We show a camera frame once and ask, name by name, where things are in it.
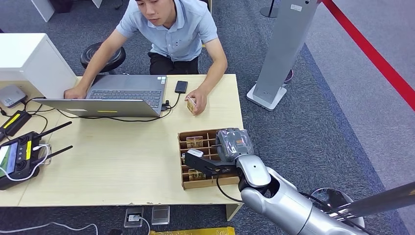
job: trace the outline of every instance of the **laptop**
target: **laptop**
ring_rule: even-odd
[[[33,99],[52,108],[84,117],[161,115],[167,78],[162,75],[98,75],[86,99]]]

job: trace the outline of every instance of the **white cable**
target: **white cable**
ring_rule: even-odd
[[[146,219],[144,219],[143,217],[141,217],[141,216],[138,216],[138,218],[144,220],[147,223],[147,226],[148,226],[148,234],[147,235],[150,235],[150,224],[148,223],[148,221]]]
[[[46,226],[51,225],[51,224],[56,224],[56,225],[65,227],[67,229],[73,230],[73,231],[81,231],[81,230],[86,229],[87,227],[94,226],[95,227],[95,231],[96,231],[96,235],[98,235],[98,227],[95,224],[90,224],[90,225],[85,226],[85,227],[80,228],[80,229],[74,229],[74,228],[69,227],[68,225],[60,224],[60,223],[56,223],[56,222],[50,222],[50,223],[47,223],[47,224],[44,224],[44,225],[40,225],[40,226],[36,226],[36,227],[30,227],[30,228],[25,228],[25,229],[17,229],[17,230],[10,230],[10,231],[2,231],[2,230],[0,230],[0,234],[11,234],[11,233],[17,233],[17,232],[23,232],[23,231],[27,231],[27,230],[32,230],[32,229],[39,229],[39,228],[43,228],[43,227],[46,227]]]
[[[40,166],[40,164],[42,164],[42,163],[44,163],[45,161],[46,161],[46,157],[48,157],[49,156],[49,154],[50,154],[50,148],[49,148],[49,144],[40,144],[40,145],[38,145],[38,146],[36,146],[36,147],[34,147],[33,148],[33,151],[36,151],[36,150],[39,150],[41,147],[46,147],[46,155],[45,155],[45,157],[43,158],[43,160],[41,161],[41,162],[39,162],[34,168],[33,168],[33,170],[32,170],[32,173],[29,175],[29,176],[27,176],[26,178],[23,178],[23,179],[12,179],[10,176],[9,176],[9,174],[3,169],[3,168],[1,168],[0,167],[0,170],[2,170],[3,171],[3,173],[6,175],[6,177],[9,179],[9,180],[11,180],[11,181],[24,181],[24,180],[27,180],[27,179],[30,179],[32,176],[33,176],[33,174],[35,173],[35,170],[36,170],[36,168],[38,168],[39,166]]]

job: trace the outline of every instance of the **cardboard box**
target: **cardboard box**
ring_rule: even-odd
[[[190,181],[189,180],[189,169],[190,167],[182,163],[182,153],[187,152],[186,138],[203,136],[203,147],[196,148],[204,153],[204,158],[217,160],[219,161],[219,155],[217,154],[215,145],[216,141],[216,132],[219,129],[212,130],[202,130],[202,131],[190,131],[190,132],[180,132],[178,134],[179,141],[179,150],[180,154],[178,155],[178,162],[182,168],[182,187],[183,189],[188,188],[204,188],[204,187],[216,187],[216,176],[207,177],[205,180]],[[222,185],[231,185],[238,184],[239,177],[236,174],[223,174],[219,176],[219,184]]]

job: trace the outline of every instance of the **man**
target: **man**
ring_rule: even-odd
[[[79,84],[65,91],[65,98],[85,98],[99,71],[137,31],[152,42],[150,74],[198,74],[198,56],[205,44],[213,63],[203,83],[188,94],[196,99],[194,114],[203,112],[207,95],[228,63],[212,15],[200,0],[130,0],[122,20],[92,57]]]

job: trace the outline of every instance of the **black pants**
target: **black pants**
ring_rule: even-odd
[[[150,57],[150,74],[151,75],[168,75],[168,74],[199,74],[198,57],[191,61],[171,61],[170,58],[157,53],[149,52]]]

